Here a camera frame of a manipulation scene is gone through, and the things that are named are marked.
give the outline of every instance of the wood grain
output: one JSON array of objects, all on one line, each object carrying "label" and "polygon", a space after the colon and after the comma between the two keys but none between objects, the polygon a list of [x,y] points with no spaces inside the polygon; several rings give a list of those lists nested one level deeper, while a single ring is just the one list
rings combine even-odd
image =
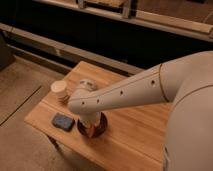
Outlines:
[{"label": "wood grain", "polygon": [[[125,79],[81,62],[64,78],[68,82],[69,94],[82,78],[95,80],[99,88]],[[65,104],[56,101],[50,92],[25,121],[105,169],[160,171],[169,108],[169,104],[159,104],[104,111],[109,122],[107,131],[99,138],[87,139],[77,131],[76,126],[66,133],[51,125],[56,112],[75,119],[77,116]]]}]

